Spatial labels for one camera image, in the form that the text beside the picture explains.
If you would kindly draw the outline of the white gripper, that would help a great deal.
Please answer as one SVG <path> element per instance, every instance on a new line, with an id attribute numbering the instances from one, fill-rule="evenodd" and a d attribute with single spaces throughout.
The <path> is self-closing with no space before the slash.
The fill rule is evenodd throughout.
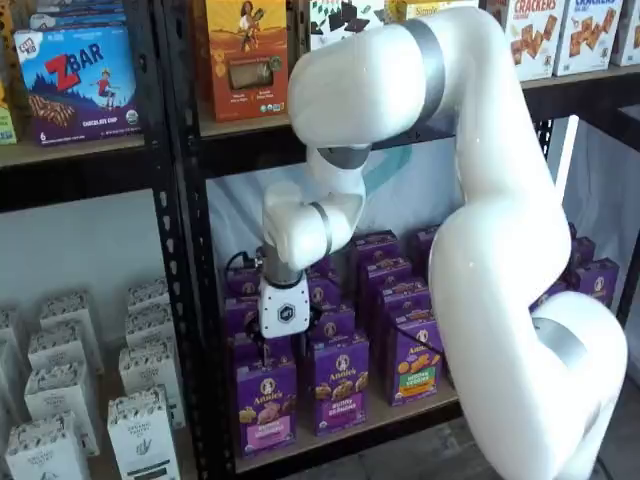
<path id="1" fill-rule="evenodd" d="M 269 339 L 300 333 L 299 357 L 304 360 L 309 350 L 310 335 L 323 314 L 321 308 L 311 308 L 306 276 L 290 285 L 271 284 L 266 277 L 262 277 L 259 320 L 252 319 L 247 323 L 246 335 L 255 345 L 260 361 L 265 364 L 270 356 Z"/>

